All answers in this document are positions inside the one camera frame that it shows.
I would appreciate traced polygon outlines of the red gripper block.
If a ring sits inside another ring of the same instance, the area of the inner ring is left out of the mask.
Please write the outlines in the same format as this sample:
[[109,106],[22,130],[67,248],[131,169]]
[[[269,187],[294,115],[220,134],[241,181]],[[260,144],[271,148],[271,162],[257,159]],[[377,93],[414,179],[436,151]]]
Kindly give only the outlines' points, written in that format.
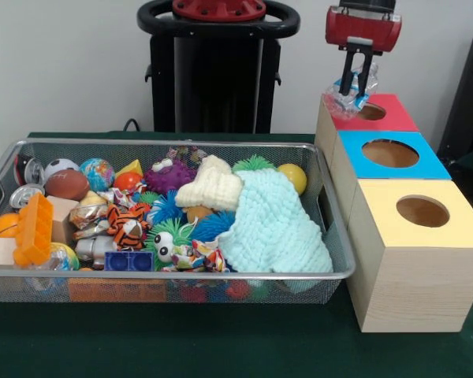
[[[390,52],[396,45],[402,27],[401,15],[375,12],[347,6],[331,6],[326,14],[326,42],[345,47],[345,65],[340,80],[339,93],[347,96],[353,81],[352,63],[356,52],[364,56],[363,67],[358,74],[358,97],[367,89],[371,64],[375,52]],[[358,49],[349,43],[371,46]]]

